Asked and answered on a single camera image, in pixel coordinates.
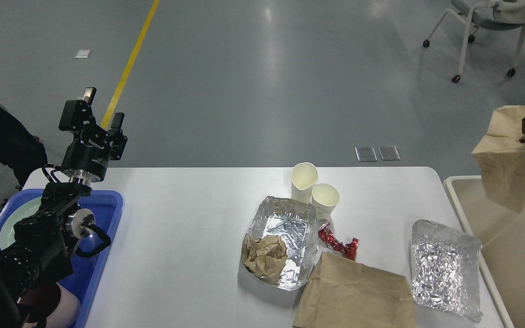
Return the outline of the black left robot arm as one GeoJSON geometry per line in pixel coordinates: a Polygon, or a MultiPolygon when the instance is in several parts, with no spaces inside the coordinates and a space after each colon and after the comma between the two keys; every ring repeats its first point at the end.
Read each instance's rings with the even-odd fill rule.
{"type": "Polygon", "coordinates": [[[92,194],[92,183],[104,181],[109,162],[121,159],[128,140],[123,113],[115,114],[110,129],[96,123],[96,91],[87,87],[81,100],[65,103],[58,128],[71,132],[73,141],[60,166],[42,168],[48,184],[38,210],[14,224],[15,241],[0,251],[0,328],[21,328],[30,316],[44,328],[46,318],[20,304],[20,297],[73,274],[73,255],[90,258],[111,245],[93,212],[78,203],[92,194]]]}

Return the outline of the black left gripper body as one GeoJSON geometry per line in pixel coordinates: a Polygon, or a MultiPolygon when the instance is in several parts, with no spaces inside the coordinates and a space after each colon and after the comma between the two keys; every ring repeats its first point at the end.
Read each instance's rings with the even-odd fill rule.
{"type": "Polygon", "coordinates": [[[117,130],[103,128],[60,128],[73,134],[73,141],[65,152],[61,172],[69,182],[92,184],[104,181],[108,163],[114,157],[111,143],[117,130]]]}

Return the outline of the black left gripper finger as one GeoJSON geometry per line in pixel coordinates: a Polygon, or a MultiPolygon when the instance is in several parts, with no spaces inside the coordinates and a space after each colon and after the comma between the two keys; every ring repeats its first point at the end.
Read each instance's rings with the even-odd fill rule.
{"type": "Polygon", "coordinates": [[[128,141],[127,136],[124,135],[122,130],[123,121],[125,118],[124,113],[115,113],[113,120],[111,121],[110,129],[108,131],[108,143],[109,158],[110,160],[120,160],[124,153],[124,148],[128,141]]]}
{"type": "Polygon", "coordinates": [[[74,135],[83,132],[92,132],[96,127],[96,118],[92,112],[92,103],[96,95],[95,87],[87,87],[83,92],[83,99],[65,102],[58,129],[74,135]]]}

